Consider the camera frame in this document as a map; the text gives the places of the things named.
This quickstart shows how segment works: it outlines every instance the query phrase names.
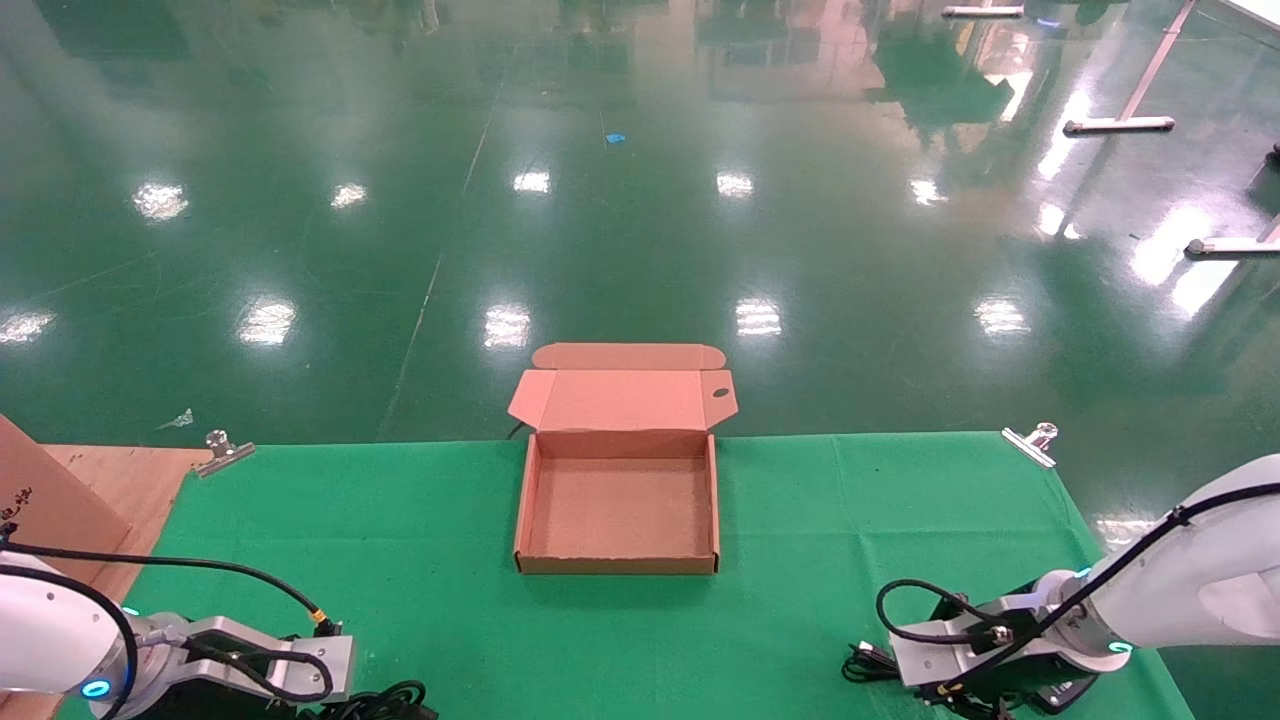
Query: box flap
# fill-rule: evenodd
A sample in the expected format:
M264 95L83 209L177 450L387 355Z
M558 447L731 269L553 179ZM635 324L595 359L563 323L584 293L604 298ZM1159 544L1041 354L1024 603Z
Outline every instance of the box flap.
M538 429L541 427L543 413L547 410L547 401L552 396L554 382L554 370L525 370L525 374L520 375L516 396L511 398L507 413L511 413L511 416L521 423Z
M718 370L724 354L709 345L557 342L534 352L544 370Z
M509 413L539 432L707 432L737 413L724 354L705 345L539 348Z

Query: green epoxy floor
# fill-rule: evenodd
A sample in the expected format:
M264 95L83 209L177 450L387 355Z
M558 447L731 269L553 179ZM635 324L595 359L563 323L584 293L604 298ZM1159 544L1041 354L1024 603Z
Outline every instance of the green epoxy floor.
M1280 450L1280 261L1180 254L1280 213L1280 40L1202 3L1178 128L1069 140L1180 1L945 4L6 0L0 410L495 438L543 343L707 342L723 434L1052 420L1124 542ZM1280 651L1165 655L1202 719L1271 711Z

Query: green cloth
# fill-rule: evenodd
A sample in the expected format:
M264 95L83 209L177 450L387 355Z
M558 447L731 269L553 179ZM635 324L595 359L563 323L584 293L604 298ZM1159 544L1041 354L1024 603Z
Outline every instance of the green cloth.
M448 720L950 717L840 676L847 643L887 644L877 589L910 577L991 598L1100 556L1057 475L998 433L717 447L716 577L518 575L524 442L261 447L187 479L156 553L280 575L356 635L358 689L420 679ZM937 600L899 592L902 623ZM310 628L273 588L209 570L146 569L129 605ZM1190 717L1156 652L1070 711L1119 715Z

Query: black cable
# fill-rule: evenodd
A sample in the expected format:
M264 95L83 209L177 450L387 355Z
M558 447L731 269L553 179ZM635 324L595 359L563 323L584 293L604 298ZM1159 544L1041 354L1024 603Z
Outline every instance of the black cable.
M897 662L882 650L870 643L849 646L852 651L845 659L840 674L850 683L874 683L877 680L895 680L902 675L899 673Z
M998 616L978 610L977 607L969 605L963 597L947 592L940 588L938 585L934 585L933 583L916 580L914 578L904 578L901 580L893 580L892 583L888 583L887 585L881 588L881 592L876 596L876 615L879 616L881 624L884 625L884 629L887 629L888 632L893 633L895 635L902 639L924 644L972 644L991 637L991 633L963 633L959 635L925 635L922 633L913 633L910 630L904 630L897 625L895 625L893 623L891 623L888 616L884 615L884 598L888 596L890 592L897 588L927 589L933 594L946 600L947 602L956 605L957 607L963 609L965 612L975 618L980 618L991 623L1001 623L1001 619Z
M1083 587L1080 587L1080 589L1071 593L1070 597L1062 601L1062 605L1060 605L1057 610L1046 615L1044 619L1041 620L1034 628L1032 628L1030 632L1019 635L1018 638L1014 639L1012 643L1002 647L998 652L996 652L987 660L983 660L978 665L974 665L973 667L965 670L964 673L943 683L941 685L941 691L945 691L942 694L947 694L960 689L956 688L956 685L963 685L966 679L977 675L978 673L983 673L991 667L995 667L996 665L1007 660L1011 655L1014 655L1019 650L1027 647L1033 639L1044 634L1044 632L1052 628L1053 624L1065 618L1068 612L1070 612L1078 605L1084 602L1085 598L1088 598L1091 594L1094 593L1094 591L1101 588L1103 584L1111 580L1111 578L1116 577L1117 573L1129 566L1134 560L1138 559L1139 555L1146 552L1147 548L1156 544L1156 542L1160 541L1160 538L1167 536L1175 528L1190 524L1192 518L1201 515L1203 512L1208 512L1210 510L1215 510L1224 505L1230 505L1233 502L1240 502L1244 500L1254 500L1270 495L1280 495L1280 483L1265 483L1261 486L1239 488L1202 500L1188 507L1183 506L1174 507L1174 510L1167 516L1165 516L1165 520L1161 524L1156 525L1146 536L1138 538L1138 541L1134 542L1133 546L1130 546L1124 555L1121 555L1115 562L1108 565L1105 570L1102 570L1097 575L1092 575L1089 580Z
M73 578L59 575L58 573L24 568L22 565L0 565L0 575L41 580L51 585L67 588L92 600L102 609L102 612L106 612L108 618L115 621L115 626L120 632L120 638L124 641L124 684L120 685L120 694L115 696L115 701L111 702L106 708L106 714L99 717L99 720L113 720L119 715L120 708L129 701L129 694L133 693L134 675L138 670L138 641L133 637L133 628L129 626L129 620L124 616L124 612L93 587Z
M239 573L241 575L248 575L256 578L273 585L293 600L302 603L303 607L311 614L312 621L316 623L317 628L321 630L320 634L333 634L335 626L332 620L329 620L320 606L311 602L307 596L302 594L297 588L285 583L284 580L271 575L270 573L264 573L257 568L250 568L248 565L238 565L236 562L224 562L221 560L202 560L198 557L152 557L148 555L122 555L118 552L88 552L84 550L65 550L60 547L42 547L38 544L23 544L20 542L0 542L0 551L18 552L22 555L35 555L37 557L61 557L64 560L88 560L92 562L125 562L131 565L166 565L175 568L205 568L210 570L225 570L228 573Z
M426 687L417 680L402 680L380 693L356 693L343 703L328 705L321 712L303 710L298 720L398 720L410 716L410 707L420 708L419 717L435 717L435 711L422 707Z
M329 673L329 667L325 666L325 664L321 662L320 659L311 656L306 652L260 648L260 650L250 650L250 651L230 653L224 650L218 650L216 647L205 644L196 639L188 639L186 644L188 648L198 651L202 656L210 660L216 660L224 665L239 670L246 678L250 679L251 683L270 693L271 697L276 697L289 702L307 703L307 702L320 702L324 698L329 697L330 693L333 693L333 675ZM320 675L320 682L323 687L321 692L294 693L279 685L273 685L270 680L264 678L261 673L259 673L248 662L246 662L246 660L256 660L260 657L265 657L269 660L287 660L292 662L302 662L303 665L310 665L315 667L316 673L319 673Z

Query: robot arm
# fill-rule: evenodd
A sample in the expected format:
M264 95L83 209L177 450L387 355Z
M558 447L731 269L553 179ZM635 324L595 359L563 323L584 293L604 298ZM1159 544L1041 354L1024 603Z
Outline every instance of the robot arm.
M1053 706L1047 711L1061 711L1064 698L1123 667L1134 647L1280 644L1276 528L1280 455L1271 455L1192 493L1092 569L1053 570L978 607L940 592L928 621L886 620L895 660L856 650L846 676L850 665L891 662L925 700L955 708L977 698L998 717L1010 694L1039 696Z
M99 717L122 720L186 717L193 702L224 711L244 706L238 717L278 717L282 708L261 710L260 698L348 700L349 635L276 639L221 616L192 623L172 612L127 615L59 578L32 556L0 552L0 691L79 696ZM183 692L170 693L175 685Z
M28 555L0 565L56 571ZM60 585L0 575L0 691L104 697L123 679L119 629L88 597ZM101 678L102 683L95 683Z

